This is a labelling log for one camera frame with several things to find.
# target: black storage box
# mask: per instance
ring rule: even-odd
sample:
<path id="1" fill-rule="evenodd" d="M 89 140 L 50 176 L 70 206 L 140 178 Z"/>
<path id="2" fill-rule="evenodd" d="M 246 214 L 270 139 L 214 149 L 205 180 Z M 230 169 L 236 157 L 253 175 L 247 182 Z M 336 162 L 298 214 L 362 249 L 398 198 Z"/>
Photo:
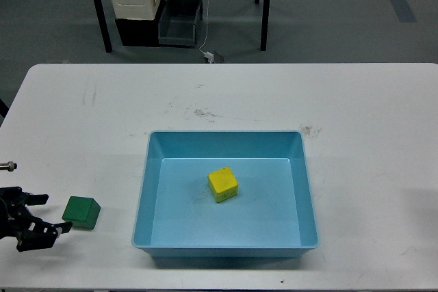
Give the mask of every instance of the black storage box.
<path id="1" fill-rule="evenodd" d="M 159 47 L 158 24 L 166 0 L 161 0 L 157 14 L 151 21 L 116 18 L 116 25 L 123 46 Z"/>

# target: white table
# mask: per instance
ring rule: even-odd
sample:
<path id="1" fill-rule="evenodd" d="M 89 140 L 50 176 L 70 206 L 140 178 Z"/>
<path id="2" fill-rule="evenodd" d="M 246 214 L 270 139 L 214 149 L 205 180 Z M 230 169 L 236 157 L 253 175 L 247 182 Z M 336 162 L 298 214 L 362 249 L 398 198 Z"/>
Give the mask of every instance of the white table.
<path id="1" fill-rule="evenodd" d="M 301 130 L 320 246 L 300 259 L 157 259 L 131 245 L 148 134 Z M 0 128 L 2 186 L 102 206 L 91 232 L 19 253 L 0 287 L 438 289 L 435 64 L 41 65 Z"/>

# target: metal screw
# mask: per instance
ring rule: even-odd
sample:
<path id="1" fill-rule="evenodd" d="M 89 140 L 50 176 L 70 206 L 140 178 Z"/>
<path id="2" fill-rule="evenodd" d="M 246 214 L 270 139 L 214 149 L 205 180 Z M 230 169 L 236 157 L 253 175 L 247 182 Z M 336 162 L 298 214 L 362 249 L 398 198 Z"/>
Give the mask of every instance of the metal screw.
<path id="1" fill-rule="evenodd" d="M 16 163 L 9 161 L 7 163 L 0 163 L 0 170 L 14 171 L 17 168 Z"/>

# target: black robotic claw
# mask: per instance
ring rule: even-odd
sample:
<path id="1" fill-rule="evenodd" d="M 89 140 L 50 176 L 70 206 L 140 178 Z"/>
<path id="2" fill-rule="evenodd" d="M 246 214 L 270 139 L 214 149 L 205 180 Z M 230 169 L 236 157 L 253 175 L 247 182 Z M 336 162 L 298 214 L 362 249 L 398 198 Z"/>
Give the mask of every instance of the black robotic claw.
<path id="1" fill-rule="evenodd" d="M 51 248 L 60 234 L 68 233 L 71 222 L 50 224 L 34 217 L 26 205 L 46 204 L 47 194 L 31 195 L 21 187 L 0 188 L 0 239 L 16 237 L 20 252 Z"/>

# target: scuff mark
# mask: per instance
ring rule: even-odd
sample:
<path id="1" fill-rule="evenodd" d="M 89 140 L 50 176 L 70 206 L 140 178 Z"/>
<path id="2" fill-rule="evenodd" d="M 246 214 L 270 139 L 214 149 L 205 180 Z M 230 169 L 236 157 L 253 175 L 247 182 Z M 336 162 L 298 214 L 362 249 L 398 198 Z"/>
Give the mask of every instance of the scuff mark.
<path id="1" fill-rule="evenodd" d="M 212 114 L 211 112 L 204 112 L 202 109 L 195 109 L 194 113 L 199 118 L 205 118 L 206 116 L 212 116 L 213 118 L 215 118 L 217 116 L 216 114 Z"/>
<path id="2" fill-rule="evenodd" d="M 225 119 L 232 119 L 232 120 L 244 120 L 244 121 L 261 121 L 258 119 L 245 119 L 245 118 L 232 118 L 230 116 L 219 116 L 218 114 L 213 114 L 211 112 L 205 112 L 202 109 L 195 109 L 194 113 L 199 117 L 199 118 L 207 118 L 207 117 L 212 117 L 212 118 L 225 118 Z"/>
<path id="3" fill-rule="evenodd" d="M 301 133 L 304 135 L 305 138 L 313 139 L 318 138 L 318 135 L 322 131 L 321 127 L 313 127 L 311 124 L 308 125 L 301 125 L 300 127 Z"/>
<path id="4" fill-rule="evenodd" d="M 361 280 L 361 278 L 362 278 L 366 273 L 367 273 L 367 272 L 362 273 L 362 274 L 359 276 L 359 278 L 357 278 L 357 284 L 359 283 L 359 281 Z"/>
<path id="5" fill-rule="evenodd" d="M 96 82 L 96 85 L 94 86 L 93 99 L 91 101 L 91 106 L 92 107 L 94 107 L 94 105 L 96 104 L 97 85 L 98 85 L 98 83 Z"/>
<path id="6" fill-rule="evenodd" d="M 411 244 L 402 254 L 400 254 L 400 256 L 405 256 L 411 251 L 417 253 L 417 248 L 413 244 Z"/>

